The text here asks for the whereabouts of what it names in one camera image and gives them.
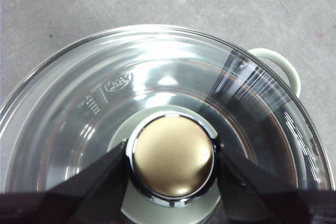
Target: gray floor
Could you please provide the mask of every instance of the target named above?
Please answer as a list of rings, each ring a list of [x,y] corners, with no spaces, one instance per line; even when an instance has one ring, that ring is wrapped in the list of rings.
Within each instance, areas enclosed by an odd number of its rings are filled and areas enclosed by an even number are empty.
[[[336,170],[336,0],[2,0],[1,104],[41,62],[108,28],[174,24],[286,56]]]

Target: gold knob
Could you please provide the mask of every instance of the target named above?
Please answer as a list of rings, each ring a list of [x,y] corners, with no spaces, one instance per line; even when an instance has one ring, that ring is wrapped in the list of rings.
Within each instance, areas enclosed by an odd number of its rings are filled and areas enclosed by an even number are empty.
[[[158,118],[139,134],[135,172],[152,191],[179,198],[198,191],[213,167],[213,148],[204,129],[178,115]]]

